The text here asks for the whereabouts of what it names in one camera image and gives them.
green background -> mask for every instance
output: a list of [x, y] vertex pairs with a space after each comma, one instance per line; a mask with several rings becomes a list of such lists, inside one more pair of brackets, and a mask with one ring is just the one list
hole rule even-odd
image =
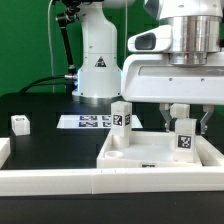
[[[47, 33], [47, 11], [50, 0], [0, 1], [0, 96], [18, 92], [29, 83], [51, 76]], [[143, 0], [136, 0], [128, 9], [128, 37], [158, 26], [143, 9]], [[55, 75], [67, 72], [66, 57], [56, 15], [64, 11], [57, 3], [51, 10], [52, 43]], [[118, 65], [124, 62], [125, 9], [104, 9], [105, 16], [118, 30]], [[82, 65], [82, 32], [77, 21], [68, 26], [75, 65]], [[52, 87], [35, 87], [30, 91], [52, 92]], [[56, 91], [64, 91], [64, 86]], [[216, 108], [223, 112], [223, 107]]]

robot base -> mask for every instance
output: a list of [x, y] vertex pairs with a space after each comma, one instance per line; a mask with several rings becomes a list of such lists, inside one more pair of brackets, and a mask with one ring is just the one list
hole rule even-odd
[[112, 98], [95, 98], [95, 97], [83, 97], [83, 96], [75, 95], [75, 94], [72, 94], [72, 98], [75, 102], [95, 104], [95, 105], [111, 104], [113, 102], [123, 99], [121, 96], [112, 97]]

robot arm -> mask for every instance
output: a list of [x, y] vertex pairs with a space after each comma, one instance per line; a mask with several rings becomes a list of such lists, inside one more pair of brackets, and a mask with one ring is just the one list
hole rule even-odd
[[[77, 79], [73, 98], [83, 102], [107, 102], [120, 96], [121, 70], [117, 66], [117, 30], [104, 16], [103, 7], [121, 8], [135, 0], [62, 0], [65, 13], [58, 15], [69, 65]], [[83, 34], [83, 65], [76, 71], [66, 26], [79, 18]]]
[[224, 54], [219, 45], [223, 6], [223, 0], [146, 0], [146, 10], [160, 26], [129, 39], [129, 50], [148, 54], [125, 61], [125, 100], [162, 103], [167, 123], [170, 103], [202, 104], [204, 133], [213, 105], [224, 105]]

black tabletop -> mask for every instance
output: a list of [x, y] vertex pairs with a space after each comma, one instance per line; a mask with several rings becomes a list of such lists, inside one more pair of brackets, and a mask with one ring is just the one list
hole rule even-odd
[[[12, 153], [4, 170], [95, 168], [108, 129], [57, 129], [62, 114], [110, 114], [110, 105], [86, 105], [64, 94], [7, 94], [0, 98], [0, 136]], [[158, 104], [135, 103], [144, 130], [164, 131]], [[10, 117], [25, 114], [30, 136], [15, 136]], [[192, 107], [192, 116], [202, 109]], [[224, 119], [214, 114], [206, 138], [224, 148]], [[224, 192], [163, 192], [102, 195], [1, 197], [0, 223], [223, 223]]]

